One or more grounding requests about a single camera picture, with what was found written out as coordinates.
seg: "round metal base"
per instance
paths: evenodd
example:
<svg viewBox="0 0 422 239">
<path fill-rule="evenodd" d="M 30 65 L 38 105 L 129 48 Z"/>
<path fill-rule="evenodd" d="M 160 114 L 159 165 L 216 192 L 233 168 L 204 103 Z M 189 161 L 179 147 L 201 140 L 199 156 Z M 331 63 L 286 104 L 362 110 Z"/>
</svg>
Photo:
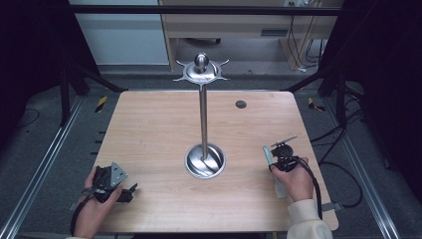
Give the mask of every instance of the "round metal base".
<svg viewBox="0 0 422 239">
<path fill-rule="evenodd" d="M 185 166 L 194 177 L 213 178 L 226 166 L 226 155 L 217 145 L 208 143 L 208 156 L 203 159 L 202 144 L 196 144 L 187 151 Z"/>
</svg>

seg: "white cabinet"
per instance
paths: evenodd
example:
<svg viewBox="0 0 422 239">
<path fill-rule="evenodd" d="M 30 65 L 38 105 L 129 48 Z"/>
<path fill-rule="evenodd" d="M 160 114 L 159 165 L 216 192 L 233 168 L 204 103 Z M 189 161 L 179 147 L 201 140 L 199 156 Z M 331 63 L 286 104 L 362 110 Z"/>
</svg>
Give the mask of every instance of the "white cabinet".
<svg viewBox="0 0 422 239">
<path fill-rule="evenodd" d="M 157 0 L 70 0 L 72 5 L 158 5 Z M 159 14 L 76 14 L 102 66 L 168 65 Z"/>
</svg>

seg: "aluminum rail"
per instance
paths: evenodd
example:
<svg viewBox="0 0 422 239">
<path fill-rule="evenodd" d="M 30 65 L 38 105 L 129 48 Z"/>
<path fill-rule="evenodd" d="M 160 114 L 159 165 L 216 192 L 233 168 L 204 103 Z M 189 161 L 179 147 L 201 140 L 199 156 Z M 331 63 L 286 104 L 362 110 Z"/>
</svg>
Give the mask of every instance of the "aluminum rail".
<svg viewBox="0 0 422 239">
<path fill-rule="evenodd" d="M 338 122 L 335 117 L 334 113 L 334 105 L 331 101 L 327 99 L 323 99 L 325 105 L 327 106 L 328 112 L 331 116 L 332 121 L 335 125 L 338 125 Z M 350 138 L 348 137 L 347 133 L 343 137 L 343 146 L 344 149 L 349 154 L 349 162 L 353 171 L 356 173 L 356 179 L 359 181 L 360 185 L 362 186 L 363 194 L 365 195 L 365 199 L 368 203 L 369 208 L 372 211 L 372 214 L 375 218 L 376 223 L 378 224 L 379 230 L 382 233 L 382 236 L 385 239 L 399 239 L 400 234 L 398 233 L 393 220 L 391 219 L 384 203 L 378 191 L 376 190 L 375 185 L 373 184 L 372 180 L 370 179 L 368 173 L 366 172 L 365 167 L 363 166 L 359 155 L 357 154 L 356 150 L 351 143 Z"/>
<path fill-rule="evenodd" d="M 83 97 L 77 97 L 77 100 L 73 105 L 72 114 L 68 122 L 64 126 L 61 126 L 59 128 L 53 142 L 51 143 L 49 149 L 44 155 L 43 160 L 38 166 L 38 169 L 32 177 L 30 183 L 28 184 L 24 194 L 21 196 L 21 199 L 19 200 L 9 219 L 1 228 L 1 239 L 15 238 L 16 234 L 18 233 L 19 228 L 21 227 L 29 209 L 31 208 L 32 203 L 34 202 L 38 192 L 40 191 L 41 186 L 45 178 L 47 177 L 47 174 L 51 166 L 53 165 L 53 162 L 55 161 L 57 154 L 59 153 L 63 142 L 65 141 L 75 121 L 76 116 L 78 115 L 83 101 Z"/>
</svg>

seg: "chrome stand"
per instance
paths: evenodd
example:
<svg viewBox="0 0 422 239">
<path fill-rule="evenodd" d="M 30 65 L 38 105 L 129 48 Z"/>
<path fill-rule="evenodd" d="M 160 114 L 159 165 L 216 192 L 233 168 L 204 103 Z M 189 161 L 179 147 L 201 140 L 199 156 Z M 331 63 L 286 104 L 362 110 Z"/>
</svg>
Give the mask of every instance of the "chrome stand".
<svg viewBox="0 0 422 239">
<path fill-rule="evenodd" d="M 216 80 L 228 80 L 221 77 L 221 66 L 228 62 L 221 65 L 210 62 L 205 53 L 196 55 L 194 62 L 187 65 L 177 62 L 185 68 L 183 78 L 175 81 L 187 80 L 199 85 L 202 143 L 192 146 L 185 156 L 186 169 L 197 178 L 215 177 L 226 165 L 226 156 L 223 150 L 216 144 L 208 142 L 206 84 Z"/>
</svg>

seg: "wooden board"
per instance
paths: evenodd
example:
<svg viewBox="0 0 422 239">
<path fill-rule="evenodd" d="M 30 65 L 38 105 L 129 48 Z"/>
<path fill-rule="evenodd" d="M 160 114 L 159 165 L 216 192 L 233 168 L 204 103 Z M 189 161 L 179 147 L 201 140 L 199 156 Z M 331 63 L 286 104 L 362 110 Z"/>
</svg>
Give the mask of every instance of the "wooden board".
<svg viewBox="0 0 422 239">
<path fill-rule="evenodd" d="M 96 165 L 117 162 L 138 183 L 134 199 L 119 203 L 108 232 L 264 232 L 290 227 L 290 198 L 278 199 L 263 145 L 297 135 L 295 154 L 310 159 L 322 203 L 329 202 L 294 96 L 286 92 L 208 92 L 208 141 L 227 164 L 215 178 L 198 179 L 184 166 L 201 143 L 198 92 L 125 92 L 110 121 Z M 237 101 L 247 106 L 238 109 Z M 335 213 L 323 214 L 331 229 Z"/>
</svg>

